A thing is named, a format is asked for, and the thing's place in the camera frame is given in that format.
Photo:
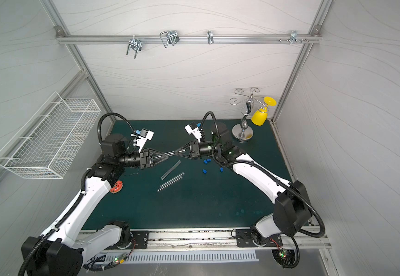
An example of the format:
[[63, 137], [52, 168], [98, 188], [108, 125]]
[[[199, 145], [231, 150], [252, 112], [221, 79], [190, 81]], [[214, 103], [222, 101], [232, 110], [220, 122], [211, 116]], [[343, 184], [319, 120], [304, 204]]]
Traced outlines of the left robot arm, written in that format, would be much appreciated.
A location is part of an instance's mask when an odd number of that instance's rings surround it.
[[128, 152], [128, 140], [122, 134], [103, 138], [101, 126], [109, 116], [107, 113], [98, 121], [97, 135], [102, 155], [83, 174], [80, 192], [48, 229], [39, 237], [31, 236], [23, 243], [20, 276], [76, 276], [104, 249], [135, 246], [130, 226], [124, 221], [114, 221], [83, 240], [77, 240], [90, 214], [120, 183], [119, 178], [127, 167], [148, 169], [169, 158], [167, 154], [144, 148], [144, 144], [154, 136], [147, 129], [132, 130], [130, 142], [136, 147], [132, 152]]

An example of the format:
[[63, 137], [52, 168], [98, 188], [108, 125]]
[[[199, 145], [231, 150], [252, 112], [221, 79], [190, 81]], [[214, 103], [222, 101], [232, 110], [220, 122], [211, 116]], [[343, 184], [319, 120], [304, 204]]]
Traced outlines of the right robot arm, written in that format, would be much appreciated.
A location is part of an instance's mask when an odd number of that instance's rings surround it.
[[186, 159], [211, 158], [219, 167], [232, 170], [255, 185], [273, 203], [273, 211], [251, 227], [252, 239], [257, 244], [264, 244], [272, 235], [284, 234], [294, 237], [302, 233], [312, 238], [321, 238], [326, 233], [325, 224], [312, 206], [308, 192], [300, 181], [290, 182], [254, 161], [250, 155], [232, 142], [227, 126], [211, 117], [213, 128], [211, 139], [204, 137], [204, 123], [191, 123], [185, 126], [194, 140], [174, 151], [176, 156]]

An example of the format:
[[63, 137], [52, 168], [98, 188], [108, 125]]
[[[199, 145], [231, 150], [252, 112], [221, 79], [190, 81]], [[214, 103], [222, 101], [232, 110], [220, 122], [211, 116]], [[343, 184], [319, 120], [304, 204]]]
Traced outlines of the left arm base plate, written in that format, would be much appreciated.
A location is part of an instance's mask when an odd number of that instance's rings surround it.
[[118, 243], [106, 248], [107, 250], [146, 249], [148, 246], [149, 231], [129, 231], [121, 236]]

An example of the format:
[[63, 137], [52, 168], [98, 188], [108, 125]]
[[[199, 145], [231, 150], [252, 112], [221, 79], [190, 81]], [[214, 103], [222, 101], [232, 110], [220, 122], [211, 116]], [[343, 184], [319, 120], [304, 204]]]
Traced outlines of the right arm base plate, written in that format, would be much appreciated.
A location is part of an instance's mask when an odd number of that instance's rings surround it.
[[263, 238], [262, 236], [255, 234], [252, 229], [234, 228], [230, 232], [231, 237], [236, 240], [237, 247], [249, 248], [249, 247], [282, 247], [283, 242], [279, 234], [271, 235], [269, 238]]

